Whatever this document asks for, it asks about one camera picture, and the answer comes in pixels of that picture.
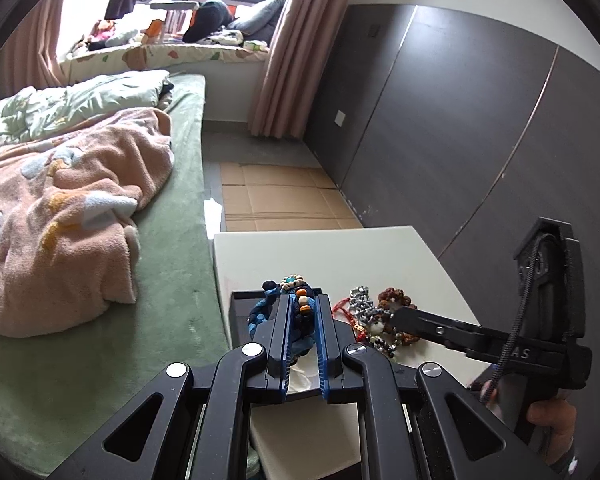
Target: white table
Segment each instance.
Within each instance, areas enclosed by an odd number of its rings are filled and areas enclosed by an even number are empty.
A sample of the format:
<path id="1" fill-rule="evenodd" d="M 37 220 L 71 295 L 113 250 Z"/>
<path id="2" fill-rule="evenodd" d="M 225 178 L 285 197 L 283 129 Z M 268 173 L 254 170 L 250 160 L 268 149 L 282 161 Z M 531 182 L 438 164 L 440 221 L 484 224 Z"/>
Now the white table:
<path id="1" fill-rule="evenodd" d="M 456 286 L 410 226 L 219 233 L 214 260 L 227 334 L 233 291 L 259 290 L 262 282 L 278 282 L 289 274 L 301 274 L 311 286 L 319 286 L 332 305 L 359 285 L 368 286 L 374 299 L 392 286 L 404 290 L 422 310 L 477 324 Z M 437 362 L 462 384 L 486 368 L 485 363 L 423 340 L 402 349 L 397 361 L 413 367 Z M 315 351 L 301 358 L 292 373 L 290 386 L 296 390 L 315 385 Z M 312 397 L 255 408 L 251 435 L 270 480 L 315 480 L 360 461 L 355 404 L 327 405 L 321 397 Z"/>

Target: green mattress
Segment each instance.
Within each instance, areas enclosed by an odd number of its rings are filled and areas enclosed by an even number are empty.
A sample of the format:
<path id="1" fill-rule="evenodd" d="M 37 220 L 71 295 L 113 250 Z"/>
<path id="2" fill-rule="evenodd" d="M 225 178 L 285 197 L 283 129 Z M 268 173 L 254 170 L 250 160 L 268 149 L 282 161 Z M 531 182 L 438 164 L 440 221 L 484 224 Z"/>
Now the green mattress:
<path id="1" fill-rule="evenodd" d="M 162 368 L 217 361 L 228 345 L 206 238 L 200 130 L 205 79 L 175 75 L 176 163 L 134 218 L 139 301 L 94 321 L 27 339 L 0 336 L 0 452 L 49 474 Z"/>

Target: curtain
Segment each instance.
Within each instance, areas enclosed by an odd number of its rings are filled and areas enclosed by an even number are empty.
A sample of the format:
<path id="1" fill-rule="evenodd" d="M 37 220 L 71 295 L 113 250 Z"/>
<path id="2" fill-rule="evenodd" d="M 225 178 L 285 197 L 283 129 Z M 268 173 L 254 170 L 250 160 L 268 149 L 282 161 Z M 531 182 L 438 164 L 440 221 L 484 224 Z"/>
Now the curtain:
<path id="1" fill-rule="evenodd" d="M 40 0 L 0 49 L 0 99 L 67 84 L 56 58 L 62 1 Z"/>
<path id="2" fill-rule="evenodd" d="M 253 135 L 301 138 L 348 0 L 291 0 L 264 67 L 249 121 Z"/>

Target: wall outlet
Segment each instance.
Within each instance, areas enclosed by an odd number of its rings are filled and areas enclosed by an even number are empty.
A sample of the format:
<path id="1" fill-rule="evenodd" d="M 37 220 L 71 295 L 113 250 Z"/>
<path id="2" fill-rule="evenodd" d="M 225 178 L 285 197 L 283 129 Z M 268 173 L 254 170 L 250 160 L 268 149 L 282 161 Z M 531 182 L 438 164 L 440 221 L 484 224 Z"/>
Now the wall outlet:
<path id="1" fill-rule="evenodd" d="M 344 114 L 344 112 L 342 110 L 338 110 L 336 118 L 333 122 L 336 123 L 339 127 L 342 127 L 342 123 L 344 122 L 345 117 L 346 115 Z"/>

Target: metal screw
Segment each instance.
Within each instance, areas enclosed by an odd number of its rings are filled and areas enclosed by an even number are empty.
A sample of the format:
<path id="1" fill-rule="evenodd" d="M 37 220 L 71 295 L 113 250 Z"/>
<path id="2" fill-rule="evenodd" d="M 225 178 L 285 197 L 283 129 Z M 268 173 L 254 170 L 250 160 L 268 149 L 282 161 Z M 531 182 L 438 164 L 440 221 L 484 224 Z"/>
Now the metal screw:
<path id="1" fill-rule="evenodd" d="M 438 377 L 442 373 L 442 367 L 438 363 L 424 363 L 422 373 L 429 377 Z"/>
<path id="2" fill-rule="evenodd" d="M 366 346 L 360 343 L 353 343 L 353 345 L 347 346 L 347 354 L 349 355 L 361 355 L 366 352 Z"/>
<path id="3" fill-rule="evenodd" d="M 187 365 L 182 363 L 171 363 L 167 366 L 167 375 L 169 377 L 182 377 L 185 373 L 187 373 Z"/>
<path id="4" fill-rule="evenodd" d="M 255 357 L 262 352 L 262 346 L 258 343 L 247 343 L 242 347 L 242 353 L 249 357 Z"/>

